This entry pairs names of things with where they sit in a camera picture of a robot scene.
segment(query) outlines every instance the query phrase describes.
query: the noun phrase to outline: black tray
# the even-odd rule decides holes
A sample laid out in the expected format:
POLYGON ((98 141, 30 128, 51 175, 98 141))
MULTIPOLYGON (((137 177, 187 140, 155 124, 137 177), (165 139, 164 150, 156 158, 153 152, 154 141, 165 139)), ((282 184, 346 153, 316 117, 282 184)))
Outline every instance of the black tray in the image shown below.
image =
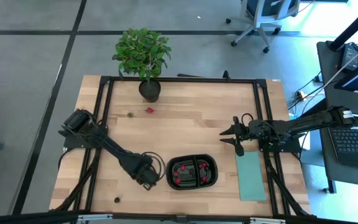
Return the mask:
POLYGON ((215 184, 217 179, 218 167, 215 160, 207 154, 176 157, 167 164, 167 181, 175 190, 209 187, 215 184))

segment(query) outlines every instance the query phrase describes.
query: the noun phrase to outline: keyboard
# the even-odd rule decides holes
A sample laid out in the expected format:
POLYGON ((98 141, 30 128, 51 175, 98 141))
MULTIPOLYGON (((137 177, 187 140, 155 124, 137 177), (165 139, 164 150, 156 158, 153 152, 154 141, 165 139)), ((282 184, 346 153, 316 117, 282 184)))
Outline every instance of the keyboard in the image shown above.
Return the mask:
POLYGON ((358 129, 330 128, 336 158, 342 165, 358 167, 358 129))

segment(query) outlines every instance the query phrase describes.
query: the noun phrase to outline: office chair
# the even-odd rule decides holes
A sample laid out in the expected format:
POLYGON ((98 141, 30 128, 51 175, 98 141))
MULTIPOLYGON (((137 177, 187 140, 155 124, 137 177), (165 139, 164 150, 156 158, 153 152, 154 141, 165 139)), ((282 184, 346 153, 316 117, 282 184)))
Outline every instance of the office chair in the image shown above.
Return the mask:
POLYGON ((258 30, 266 44, 264 53, 269 52, 270 46, 263 27, 275 27, 273 35, 277 35, 281 26, 273 22, 289 16, 295 17, 299 11, 299 3, 300 0, 242 0, 240 17, 229 17, 226 19, 226 23, 229 24, 234 20, 250 26, 231 42, 231 45, 235 47, 238 41, 248 33, 253 34, 255 30, 258 30))

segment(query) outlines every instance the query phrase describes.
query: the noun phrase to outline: red strawberry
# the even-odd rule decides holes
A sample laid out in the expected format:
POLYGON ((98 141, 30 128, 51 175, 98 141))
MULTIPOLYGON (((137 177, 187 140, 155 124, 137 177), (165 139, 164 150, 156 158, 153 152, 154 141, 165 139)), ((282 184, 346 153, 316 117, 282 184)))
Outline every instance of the red strawberry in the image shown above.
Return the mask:
POLYGON ((153 113, 154 112, 154 110, 152 109, 152 108, 147 108, 147 110, 145 110, 148 114, 150 114, 150 113, 153 113))

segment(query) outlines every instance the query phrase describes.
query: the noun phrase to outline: potted plant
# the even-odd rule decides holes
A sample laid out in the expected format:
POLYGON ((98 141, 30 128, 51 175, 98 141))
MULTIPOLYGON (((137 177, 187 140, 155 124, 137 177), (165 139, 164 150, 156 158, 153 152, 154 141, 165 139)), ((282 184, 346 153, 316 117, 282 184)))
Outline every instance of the potted plant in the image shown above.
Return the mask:
POLYGON ((160 83, 153 78, 161 74, 162 64, 167 68, 163 56, 166 54, 171 59, 171 48, 166 46, 167 42, 168 37, 159 37, 158 33, 146 28, 129 29, 122 33, 116 44, 117 54, 112 56, 113 60, 121 62, 119 70, 139 75, 142 80, 139 92, 150 103, 156 102, 161 92, 160 83))

